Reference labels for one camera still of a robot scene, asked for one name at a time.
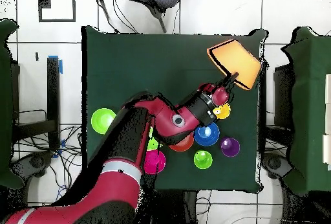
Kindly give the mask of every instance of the green tablecloth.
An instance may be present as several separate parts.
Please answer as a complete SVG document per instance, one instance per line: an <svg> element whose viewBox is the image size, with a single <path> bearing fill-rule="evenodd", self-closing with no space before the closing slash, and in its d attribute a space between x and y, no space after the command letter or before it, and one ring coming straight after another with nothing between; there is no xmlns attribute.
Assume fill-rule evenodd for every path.
<svg viewBox="0 0 331 224"><path fill-rule="evenodd" d="M312 34L301 27L284 50L292 60L294 142L290 161L294 165L284 182L293 193L331 190L331 172L323 163L325 133L325 75L331 73L331 37Z"/></svg>
<svg viewBox="0 0 331 224"><path fill-rule="evenodd" d="M108 107L117 112L130 96L143 90L159 91L176 104L201 83L223 77L209 59L207 48L236 39L259 58L261 41L266 37L264 30L256 30L250 36L202 36L104 34L92 27L86 29L88 158L102 138L91 126L91 116L97 109ZM238 156L225 157L219 142L207 148L195 142L186 152L162 146L166 166L158 175L156 189L259 190L255 182L258 90L235 87L233 92L231 115L217 125L220 138L234 137L240 142ZM199 149L213 156L213 164L207 170L199 170L193 163L193 154Z"/></svg>

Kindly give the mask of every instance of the green ball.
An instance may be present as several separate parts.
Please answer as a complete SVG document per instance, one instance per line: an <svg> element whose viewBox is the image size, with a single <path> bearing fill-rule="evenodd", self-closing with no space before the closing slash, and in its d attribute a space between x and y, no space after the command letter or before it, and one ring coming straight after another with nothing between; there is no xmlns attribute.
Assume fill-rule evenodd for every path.
<svg viewBox="0 0 331 224"><path fill-rule="evenodd" d="M149 130L149 141L148 141L148 145L147 145L147 151L153 151L156 150L158 148L158 141L152 137L153 134L153 127L151 127L151 129Z"/></svg>
<svg viewBox="0 0 331 224"><path fill-rule="evenodd" d="M194 155L194 164L199 169L207 169L211 166L213 162L213 157L211 154L204 150L199 150Z"/></svg>
<svg viewBox="0 0 331 224"><path fill-rule="evenodd" d="M104 135L109 126L111 125L111 122L114 120L116 116L116 113L114 113L112 110L107 108L101 108L97 109L91 118L91 124L93 129L97 133L101 133Z"/></svg>

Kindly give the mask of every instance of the wire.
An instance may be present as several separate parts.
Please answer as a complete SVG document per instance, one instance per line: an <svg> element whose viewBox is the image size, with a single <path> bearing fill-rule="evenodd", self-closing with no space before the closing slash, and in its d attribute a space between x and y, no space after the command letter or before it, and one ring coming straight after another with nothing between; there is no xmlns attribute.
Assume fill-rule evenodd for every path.
<svg viewBox="0 0 331 224"><path fill-rule="evenodd" d="M120 20L120 21L121 21L126 27L130 28L131 30L133 30L133 32L135 32L135 33L137 34L138 32L137 32L136 28L130 23L129 20L127 20L127 18L125 17L125 15L123 14L123 12L121 11L120 7L117 5L117 0L113 0L113 1L112 1L112 5L114 6L114 1L115 1L116 6L117 6L117 9L120 11L120 13L121 13L122 16L125 18L125 20L126 20L131 26L132 26L132 28L129 27L128 25L126 25L126 24L120 19L119 16L117 16L118 19L119 19L119 20Z"/></svg>
<svg viewBox="0 0 331 224"><path fill-rule="evenodd" d="M176 18L177 18L178 11L179 11L179 9L176 12L175 21L173 22L173 32L175 31L175 23L176 23Z"/></svg>
<svg viewBox="0 0 331 224"><path fill-rule="evenodd" d="M314 221L294 221L294 220L287 220L287 219L281 219L281 218L267 218L267 217L260 217L260 216L246 216L243 218L239 218L237 220L235 220L233 223L231 224L235 224L236 222L246 219L246 218L257 218L257 219L275 219L275 220L279 220L279 221L287 221L287 222L292 222L292 223L316 223Z"/></svg>
<svg viewBox="0 0 331 224"><path fill-rule="evenodd" d="M38 110L29 110L29 111L21 111L21 112L18 112L18 113L30 113L30 112L37 112L37 111L43 111L45 113L45 120L47 120L47 113L45 110L42 110L42 109L38 109Z"/></svg>
<svg viewBox="0 0 331 224"><path fill-rule="evenodd" d="M267 143L269 143L269 144L271 144L273 147L275 147L275 149L280 149L280 148L278 148L276 145L274 145L272 142L270 142L270 141L268 141L268 140L266 140L266 142Z"/></svg>
<svg viewBox="0 0 331 224"><path fill-rule="evenodd" d="M101 5L99 4L98 0L96 0L96 4L98 4L98 6L101 7L101 9L103 10L103 12L105 13L105 16L106 16L107 22L108 22L108 24L114 29L115 33L121 33L119 30L117 30L116 28L114 28L114 27L111 25L111 23L110 23L110 21L109 21L109 18L110 18L110 17L108 16L107 10L106 10L103 6L101 6Z"/></svg>
<svg viewBox="0 0 331 224"><path fill-rule="evenodd" d="M259 106L259 105L258 105L257 107L258 107L258 108L260 108L260 106ZM266 111L266 112L267 112L267 113L271 113L271 114L273 113L273 112L269 112L269 111Z"/></svg>
<svg viewBox="0 0 331 224"><path fill-rule="evenodd" d="M70 130L69 131L69 134L68 136L66 137L65 140L63 140L62 142L65 143L65 147L64 148L59 148L58 150L54 151L54 150L51 150L50 148L46 148L46 147L42 147L40 145L45 145L44 143L41 143L41 144L36 144L35 142L35 139L38 139L38 140L42 140L42 141L45 141L47 144L48 144L48 140L47 139L42 139L40 137L31 137L31 142L23 139L23 141L27 142L28 144L25 144L25 143L21 143L22 145L25 145L25 146L31 146L31 147L35 147L39 150L46 150L46 151L53 151L56 155L59 156L59 159L61 160L61 163L63 165L63 182L64 182L64 185L60 185L59 181L58 181L58 175L55 171L55 169L50 165L50 168L51 170L54 172L54 175L55 175L55 182L56 184L58 185L59 189L58 189L58 194L56 196L56 200L58 200L59 197L62 197L62 191L67 190L69 188L71 188L72 186L72 176L71 176L71 173L69 171L69 168L70 166L73 164L75 166L82 166L82 164L76 164L76 163L73 163L73 160L76 158L76 156L82 156L82 153L81 153L81 147L75 147L75 146L71 146L71 145L68 145L66 144L68 142L68 140L79 130L81 129L81 126L71 126L71 127L67 127L65 129L62 129L62 131L67 131L67 130ZM81 138L81 133L78 134L78 141L80 141L80 138ZM62 156L62 152L63 151L66 151L68 153L70 153L69 155L69 158L64 158Z"/></svg>
<svg viewBox="0 0 331 224"><path fill-rule="evenodd" d="M52 171L53 171L53 173L54 173L54 175L55 175L55 182L56 182L56 184L57 184L59 187L61 187L61 185L58 183L58 176L56 175L55 169L53 169L52 165L50 165L50 168L52 169Z"/></svg>
<svg viewBox="0 0 331 224"><path fill-rule="evenodd" d="M197 201L198 201L199 199L206 199L206 200L208 201L208 203L206 203L206 204L208 204L208 208L207 208L206 211L204 211L204 212L202 212L202 213L198 213L197 216L205 214L206 212L208 212L208 211L210 210L210 207L211 207L211 203L210 203L210 200L209 200L208 198L206 198L206 197L200 197L200 198L197 199Z"/></svg>

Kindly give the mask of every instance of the white tile floor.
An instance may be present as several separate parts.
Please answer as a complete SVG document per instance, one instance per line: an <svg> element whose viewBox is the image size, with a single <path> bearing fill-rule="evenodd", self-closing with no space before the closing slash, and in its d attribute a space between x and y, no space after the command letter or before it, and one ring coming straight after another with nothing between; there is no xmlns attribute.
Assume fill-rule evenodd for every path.
<svg viewBox="0 0 331 224"><path fill-rule="evenodd" d="M130 30L120 23L114 14L112 0L106 0L112 24L120 32ZM118 6L138 32L161 34L162 29L148 9L138 3L118 0ZM264 56L270 65L267 72L267 110L274 112L273 70L288 63L281 47L289 43L292 31L298 26L310 26L318 34L331 30L331 0L182 0L182 10L175 16L179 5L167 10L164 23L167 33L182 34L248 34L256 28L269 31ZM43 10L44 18L71 18L71 0L52 0L52 8ZM40 23L37 0L0 0L0 19L10 18L18 22L17 33L8 39L13 59L21 65L20 110L46 109L46 58L58 55L63 60L61 83L61 128L81 124L81 31L82 25L91 25L104 32L113 32L95 0L76 0L75 23ZM30 122L41 120L38 112L22 116ZM273 115L267 115L267 124L273 124ZM79 146L77 138L70 145ZM16 150L31 151L31 147L16 146ZM75 164L81 163L80 157ZM58 159L52 166L63 183L63 167ZM72 167L77 176L79 166ZM210 210L198 215L200 224L279 224L282 213L281 187L261 169L263 191L258 195L244 192L201 191L199 197L210 200ZM30 185L29 201L53 202L58 194L54 173L48 169L40 179ZM197 213L208 209L205 199L198 200Z"/></svg>

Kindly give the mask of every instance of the white stripe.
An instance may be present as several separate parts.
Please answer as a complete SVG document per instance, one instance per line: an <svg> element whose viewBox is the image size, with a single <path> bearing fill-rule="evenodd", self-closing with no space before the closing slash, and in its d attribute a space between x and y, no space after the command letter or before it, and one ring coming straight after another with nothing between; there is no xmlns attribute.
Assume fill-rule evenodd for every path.
<svg viewBox="0 0 331 224"><path fill-rule="evenodd" d="M109 161L105 163L101 174L105 172L119 172L119 170L132 177L140 186L141 171L132 164L124 161Z"/></svg>
<svg viewBox="0 0 331 224"><path fill-rule="evenodd" d="M19 221L17 222L17 224L24 224L25 220L29 217L29 215L31 215L31 213L35 211L35 208L31 208L28 212L26 212L22 218L19 219Z"/></svg>

